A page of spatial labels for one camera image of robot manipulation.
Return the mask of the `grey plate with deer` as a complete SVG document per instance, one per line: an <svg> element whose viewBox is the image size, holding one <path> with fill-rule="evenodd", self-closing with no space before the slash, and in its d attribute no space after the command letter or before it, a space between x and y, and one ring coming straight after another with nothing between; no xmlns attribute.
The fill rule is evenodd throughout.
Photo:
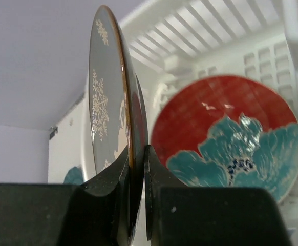
<svg viewBox="0 0 298 246"><path fill-rule="evenodd" d="M88 102L96 173L126 152L131 193L128 230L133 238L141 203L147 120L127 43L116 17L106 5L98 8L91 30Z"/></svg>

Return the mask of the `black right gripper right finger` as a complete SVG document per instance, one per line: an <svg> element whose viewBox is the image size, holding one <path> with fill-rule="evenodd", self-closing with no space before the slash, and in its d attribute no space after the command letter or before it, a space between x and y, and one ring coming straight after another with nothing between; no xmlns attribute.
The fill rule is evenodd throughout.
<svg viewBox="0 0 298 246"><path fill-rule="evenodd" d="M188 187L151 145L144 185L151 245L291 245L276 201L264 189Z"/></svg>

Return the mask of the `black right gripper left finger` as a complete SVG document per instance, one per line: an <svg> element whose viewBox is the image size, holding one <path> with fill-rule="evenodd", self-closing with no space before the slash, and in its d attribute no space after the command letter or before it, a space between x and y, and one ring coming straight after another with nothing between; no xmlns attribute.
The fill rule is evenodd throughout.
<svg viewBox="0 0 298 246"><path fill-rule="evenodd" d="M0 183L0 245L129 245L127 152L81 185Z"/></svg>

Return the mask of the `red plate with teal flower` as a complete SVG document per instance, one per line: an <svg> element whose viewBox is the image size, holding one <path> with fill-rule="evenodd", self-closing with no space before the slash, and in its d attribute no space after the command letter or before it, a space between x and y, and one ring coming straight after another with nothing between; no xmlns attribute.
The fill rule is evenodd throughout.
<svg viewBox="0 0 298 246"><path fill-rule="evenodd" d="M298 177L294 112L243 76L209 76L182 88L157 115L151 144L188 186L263 188L280 203Z"/></svg>

